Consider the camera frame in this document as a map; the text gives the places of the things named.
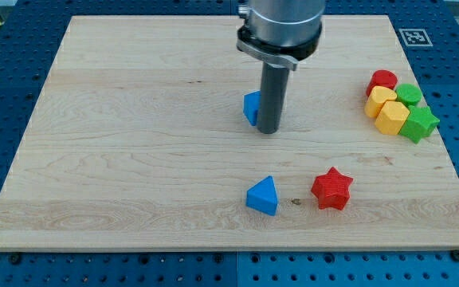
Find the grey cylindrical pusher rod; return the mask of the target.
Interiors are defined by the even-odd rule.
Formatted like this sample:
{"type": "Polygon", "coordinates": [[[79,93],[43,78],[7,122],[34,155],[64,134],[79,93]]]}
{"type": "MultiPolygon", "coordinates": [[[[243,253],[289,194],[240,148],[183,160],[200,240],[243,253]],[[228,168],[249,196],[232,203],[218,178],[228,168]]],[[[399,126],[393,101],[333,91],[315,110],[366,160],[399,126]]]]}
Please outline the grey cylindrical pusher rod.
{"type": "Polygon", "coordinates": [[[261,133],[273,134],[279,129],[288,75],[285,67],[263,63],[257,112],[257,129],[261,133]]]}

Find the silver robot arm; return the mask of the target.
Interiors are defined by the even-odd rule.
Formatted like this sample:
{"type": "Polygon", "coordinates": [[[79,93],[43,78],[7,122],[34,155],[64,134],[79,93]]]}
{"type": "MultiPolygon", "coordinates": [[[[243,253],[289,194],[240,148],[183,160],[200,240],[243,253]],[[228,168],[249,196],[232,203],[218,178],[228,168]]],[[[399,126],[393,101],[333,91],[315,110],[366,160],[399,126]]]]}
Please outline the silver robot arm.
{"type": "Polygon", "coordinates": [[[262,62],[258,131],[279,129],[289,73],[316,51],[325,6],[324,0],[249,0],[238,7],[244,22],[237,49],[262,62]]]}

